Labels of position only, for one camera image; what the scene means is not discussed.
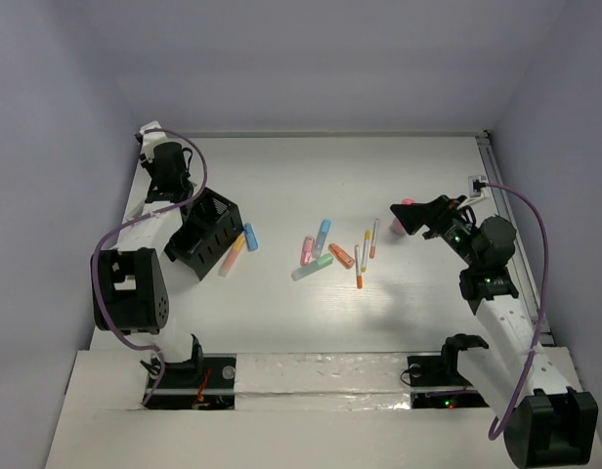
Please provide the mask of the pink highlighter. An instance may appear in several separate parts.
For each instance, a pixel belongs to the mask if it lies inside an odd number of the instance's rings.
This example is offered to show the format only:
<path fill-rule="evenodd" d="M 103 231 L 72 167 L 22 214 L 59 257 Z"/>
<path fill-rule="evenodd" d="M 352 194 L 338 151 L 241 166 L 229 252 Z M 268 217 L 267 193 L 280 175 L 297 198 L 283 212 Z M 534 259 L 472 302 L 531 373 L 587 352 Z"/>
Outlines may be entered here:
<path fill-rule="evenodd" d="M 306 236 L 303 241 L 300 265 L 306 266 L 312 261 L 315 239 L 312 236 Z"/>

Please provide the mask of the yellow orange highlighter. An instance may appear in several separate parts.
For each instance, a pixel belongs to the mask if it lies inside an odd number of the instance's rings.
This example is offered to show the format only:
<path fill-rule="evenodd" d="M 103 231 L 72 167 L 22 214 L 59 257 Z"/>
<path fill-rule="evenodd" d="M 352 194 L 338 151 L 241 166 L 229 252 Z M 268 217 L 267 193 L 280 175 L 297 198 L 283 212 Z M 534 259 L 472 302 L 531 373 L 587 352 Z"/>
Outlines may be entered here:
<path fill-rule="evenodd" d="M 245 235 L 240 234 L 237 237 L 237 239 L 235 240 L 234 244 L 232 245 L 223 264 L 221 265 L 221 268 L 219 270 L 220 277 L 226 277 L 229 274 L 231 268 L 234 266 L 234 263 L 236 262 L 237 257 L 240 254 L 240 252 L 242 251 L 242 249 L 244 248 L 245 244 L 246 244 Z"/>

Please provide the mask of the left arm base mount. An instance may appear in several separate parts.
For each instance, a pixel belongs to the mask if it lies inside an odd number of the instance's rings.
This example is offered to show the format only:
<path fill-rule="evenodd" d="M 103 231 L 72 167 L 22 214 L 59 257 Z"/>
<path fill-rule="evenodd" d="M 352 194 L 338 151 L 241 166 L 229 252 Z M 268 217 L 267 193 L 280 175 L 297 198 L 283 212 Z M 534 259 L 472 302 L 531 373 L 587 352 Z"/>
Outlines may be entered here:
<path fill-rule="evenodd" d="M 206 355 L 200 368 L 190 360 L 168 362 L 161 382 L 146 402 L 155 410 L 235 408 L 235 355 Z"/>

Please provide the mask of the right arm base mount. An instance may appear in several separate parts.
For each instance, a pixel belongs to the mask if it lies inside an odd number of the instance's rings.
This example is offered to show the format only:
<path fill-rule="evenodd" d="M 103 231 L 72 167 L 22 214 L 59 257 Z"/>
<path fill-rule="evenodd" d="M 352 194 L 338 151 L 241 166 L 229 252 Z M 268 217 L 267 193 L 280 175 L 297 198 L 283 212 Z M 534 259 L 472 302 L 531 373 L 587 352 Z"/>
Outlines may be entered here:
<path fill-rule="evenodd" d="M 410 355 L 400 375 L 413 409 L 481 408 L 487 404 L 460 375 L 446 371 L 440 355 Z"/>

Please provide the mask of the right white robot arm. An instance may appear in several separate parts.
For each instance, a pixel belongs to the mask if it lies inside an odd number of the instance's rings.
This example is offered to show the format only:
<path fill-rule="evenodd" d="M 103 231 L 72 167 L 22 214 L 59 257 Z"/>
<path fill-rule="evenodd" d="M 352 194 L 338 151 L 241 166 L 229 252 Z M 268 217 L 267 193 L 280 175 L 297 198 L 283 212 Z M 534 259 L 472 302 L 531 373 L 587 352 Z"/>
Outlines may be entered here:
<path fill-rule="evenodd" d="M 458 333 L 439 354 L 410 356 L 405 376 L 413 388 L 473 388 L 494 411 L 491 439 L 502 438 L 518 468 L 589 462 L 598 405 L 558 371 L 539 341 L 540 327 L 524 310 L 507 264 L 516 230 L 492 216 L 477 222 L 466 197 L 441 195 L 428 203 L 394 204 L 410 235 L 443 240 L 467 265 L 462 298 L 487 337 Z"/>

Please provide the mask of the blue highlighter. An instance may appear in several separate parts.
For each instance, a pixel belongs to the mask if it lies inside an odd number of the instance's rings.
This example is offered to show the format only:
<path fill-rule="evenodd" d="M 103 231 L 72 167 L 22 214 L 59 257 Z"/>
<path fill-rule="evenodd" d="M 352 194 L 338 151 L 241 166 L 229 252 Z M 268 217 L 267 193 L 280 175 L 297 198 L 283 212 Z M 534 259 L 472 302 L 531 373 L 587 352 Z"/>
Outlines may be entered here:
<path fill-rule="evenodd" d="M 315 243 L 314 243 L 314 247 L 313 247 L 313 251 L 312 251 L 312 256 L 315 259 L 318 259 L 322 256 L 323 248 L 324 248 L 330 227 L 331 227 L 331 221 L 328 219 L 323 219 L 321 222 L 319 231 L 317 233 L 317 236 L 315 238 Z"/>
<path fill-rule="evenodd" d="M 253 226 L 250 223 L 245 223 L 243 226 L 247 249 L 250 252 L 256 251 L 259 248 L 259 243 Z"/>

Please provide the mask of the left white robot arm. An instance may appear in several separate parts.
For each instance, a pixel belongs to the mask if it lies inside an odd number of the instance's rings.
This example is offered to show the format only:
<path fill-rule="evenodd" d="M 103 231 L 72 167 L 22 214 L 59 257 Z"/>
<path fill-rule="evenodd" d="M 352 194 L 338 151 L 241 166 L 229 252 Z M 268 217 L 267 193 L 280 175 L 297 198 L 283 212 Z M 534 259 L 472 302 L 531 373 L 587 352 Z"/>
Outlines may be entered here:
<path fill-rule="evenodd" d="M 105 234 L 91 257 L 95 326 L 111 332 L 123 345 L 150 352 L 144 367 L 154 379 L 165 371 L 165 358 L 152 342 L 128 336 L 159 334 L 169 316 L 169 298 L 160 257 L 171 236 L 188 218 L 204 184 L 191 180 L 192 158 L 203 157 L 189 139 L 150 122 L 137 132 L 138 162 L 150 177 L 144 199 L 126 221 Z"/>

